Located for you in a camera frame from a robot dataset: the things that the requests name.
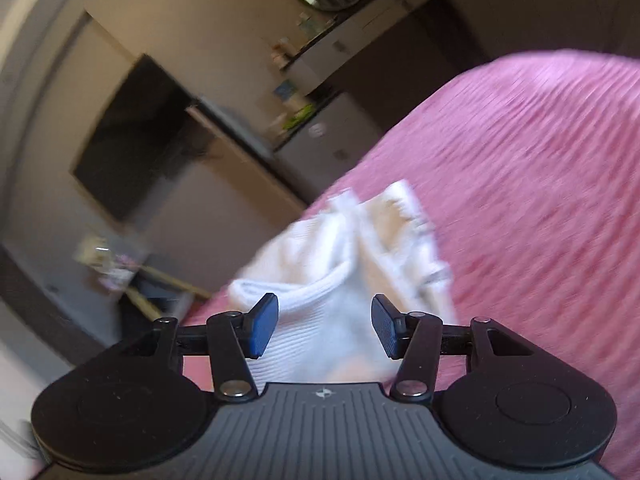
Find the white ribbed knit sweater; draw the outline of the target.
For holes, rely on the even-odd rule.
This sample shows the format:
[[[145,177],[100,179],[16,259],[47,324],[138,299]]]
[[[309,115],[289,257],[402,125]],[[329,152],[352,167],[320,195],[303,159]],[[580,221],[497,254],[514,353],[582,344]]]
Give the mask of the white ribbed knit sweater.
[[[402,313],[457,321],[450,270],[434,226],[409,183],[363,202],[353,190],[329,198],[258,250],[228,287],[230,307],[248,311],[268,292],[279,319],[264,354],[248,367],[268,382],[388,382],[390,360],[371,323],[385,295]]]

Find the round white side table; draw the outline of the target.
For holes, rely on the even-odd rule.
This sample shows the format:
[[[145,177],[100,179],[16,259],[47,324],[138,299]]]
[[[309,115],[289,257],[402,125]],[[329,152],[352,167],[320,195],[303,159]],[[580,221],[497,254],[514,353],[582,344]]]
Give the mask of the round white side table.
[[[124,255],[115,259],[120,328],[134,332],[159,318],[183,320],[194,304],[204,304],[213,294],[146,263]]]

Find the wrapped flower bouquet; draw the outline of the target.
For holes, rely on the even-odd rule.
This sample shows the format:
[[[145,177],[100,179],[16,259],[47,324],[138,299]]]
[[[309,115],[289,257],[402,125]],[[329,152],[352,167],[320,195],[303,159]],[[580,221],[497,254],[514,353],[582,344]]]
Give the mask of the wrapped flower bouquet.
[[[124,292],[141,266],[136,259],[114,252],[99,235],[86,235],[75,249],[74,260],[93,270],[99,283],[110,292]]]

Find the pink ribbed bed blanket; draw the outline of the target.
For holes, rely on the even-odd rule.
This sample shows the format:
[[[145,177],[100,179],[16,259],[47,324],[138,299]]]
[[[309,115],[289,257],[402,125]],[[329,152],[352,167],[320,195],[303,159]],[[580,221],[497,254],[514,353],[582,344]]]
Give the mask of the pink ribbed bed blanket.
[[[510,55],[446,84],[332,185],[405,180],[450,270],[454,324],[492,318],[595,380],[617,424],[597,463],[509,469],[388,382],[268,382],[224,404],[174,479],[634,479],[639,474],[639,64]]]

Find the white tower fan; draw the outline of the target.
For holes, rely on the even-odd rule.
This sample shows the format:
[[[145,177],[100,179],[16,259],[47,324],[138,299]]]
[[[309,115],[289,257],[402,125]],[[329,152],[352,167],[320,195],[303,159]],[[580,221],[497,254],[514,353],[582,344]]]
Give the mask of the white tower fan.
[[[216,138],[229,141],[232,148],[250,160],[270,181],[285,192],[291,200],[306,209],[310,203],[291,180],[288,172],[278,163],[272,145],[257,133],[240,113],[197,96],[186,112]]]

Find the grey nightstand cabinet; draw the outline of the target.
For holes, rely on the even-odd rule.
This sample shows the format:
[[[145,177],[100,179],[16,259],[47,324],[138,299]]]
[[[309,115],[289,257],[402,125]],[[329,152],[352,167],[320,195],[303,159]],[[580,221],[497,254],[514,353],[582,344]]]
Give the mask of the grey nightstand cabinet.
[[[340,93],[297,128],[274,158],[307,204],[354,168],[383,135],[348,93]]]

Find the blue white box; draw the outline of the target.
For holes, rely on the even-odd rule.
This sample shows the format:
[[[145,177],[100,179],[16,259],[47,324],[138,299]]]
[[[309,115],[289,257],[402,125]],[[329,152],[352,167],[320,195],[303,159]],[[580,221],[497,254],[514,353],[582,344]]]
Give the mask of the blue white box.
[[[285,79],[280,82],[276,88],[272,90],[272,94],[281,102],[288,102],[290,99],[293,99],[294,96],[298,93],[295,84],[292,84],[291,81]]]

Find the grey dressing table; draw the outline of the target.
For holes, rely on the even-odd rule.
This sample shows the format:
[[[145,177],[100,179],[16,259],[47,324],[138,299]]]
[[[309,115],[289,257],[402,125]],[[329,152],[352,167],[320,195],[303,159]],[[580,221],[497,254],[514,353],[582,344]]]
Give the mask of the grey dressing table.
[[[383,131],[490,60],[454,0],[376,0],[283,70],[307,96],[345,92]]]

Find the black wall television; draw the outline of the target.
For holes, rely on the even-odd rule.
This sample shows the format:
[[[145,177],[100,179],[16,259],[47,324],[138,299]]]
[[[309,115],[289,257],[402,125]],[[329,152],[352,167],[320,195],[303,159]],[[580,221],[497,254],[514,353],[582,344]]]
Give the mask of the black wall television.
[[[192,96],[149,55],[138,58],[79,153],[73,176],[118,222],[131,218],[161,177],[203,153],[188,127]]]

